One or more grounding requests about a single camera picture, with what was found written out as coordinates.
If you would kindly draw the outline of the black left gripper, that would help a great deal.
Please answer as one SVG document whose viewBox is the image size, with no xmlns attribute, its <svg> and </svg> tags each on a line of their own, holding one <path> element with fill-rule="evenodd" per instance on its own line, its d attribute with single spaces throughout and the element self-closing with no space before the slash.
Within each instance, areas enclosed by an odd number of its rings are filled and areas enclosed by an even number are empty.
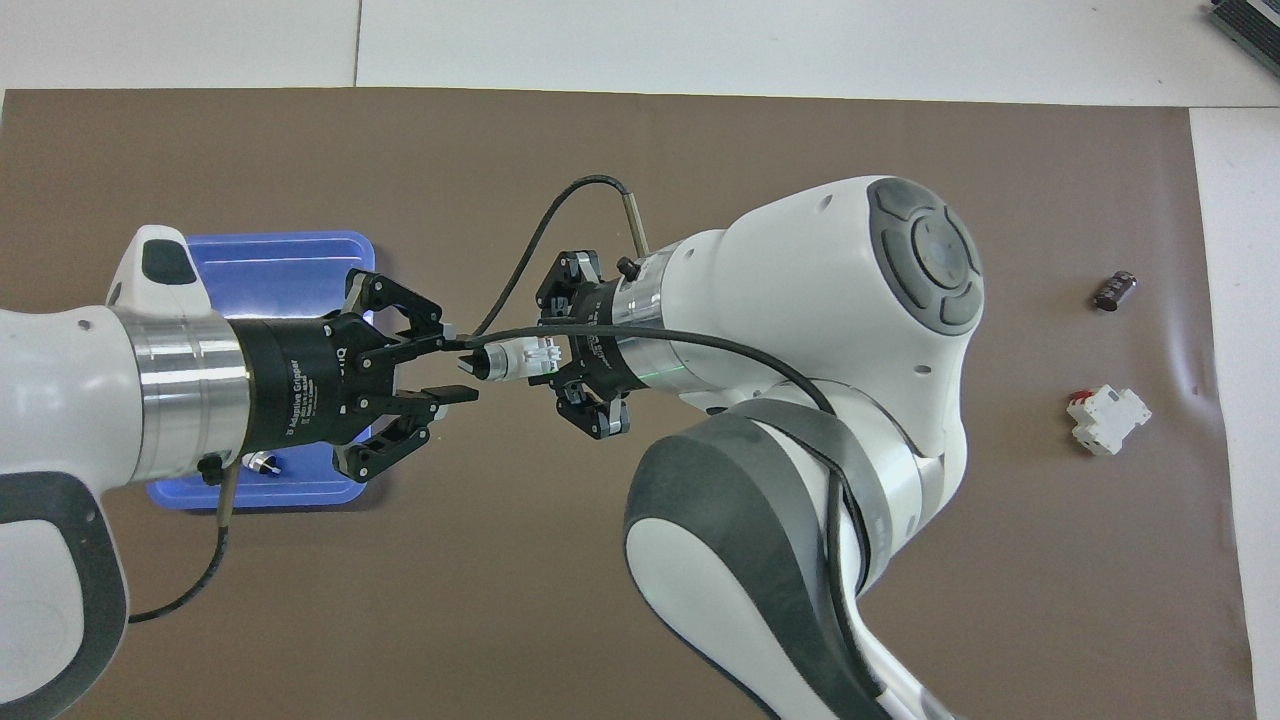
<svg viewBox="0 0 1280 720">
<path fill-rule="evenodd" d="M 392 309 L 408 328 L 385 336 L 364 315 Z M 430 441 L 430 424 L 452 405 L 479 400 L 468 386 L 376 388 L 371 370 L 396 368 L 465 342 L 442 307 L 376 272 L 352 269 L 340 314 L 356 318 L 238 318 L 236 338 L 250 374 L 244 451 L 333 445 L 333 469 L 366 483 Z M 390 421 L 356 441 L 374 421 Z"/>
</svg>

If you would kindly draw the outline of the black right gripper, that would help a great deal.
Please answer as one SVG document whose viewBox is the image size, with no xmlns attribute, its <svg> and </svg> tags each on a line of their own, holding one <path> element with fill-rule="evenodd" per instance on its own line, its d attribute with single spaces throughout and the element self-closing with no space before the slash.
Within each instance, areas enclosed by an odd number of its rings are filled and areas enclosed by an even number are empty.
<svg viewBox="0 0 1280 720">
<path fill-rule="evenodd" d="M 617 287 L 618 282 L 602 283 L 594 250 L 563 251 L 538 287 L 538 327 L 613 325 Z M 620 341 L 614 336 L 570 337 L 581 378 L 556 380 L 557 413 L 594 439 L 628 432 L 628 393 L 646 388 L 625 361 Z"/>
</svg>

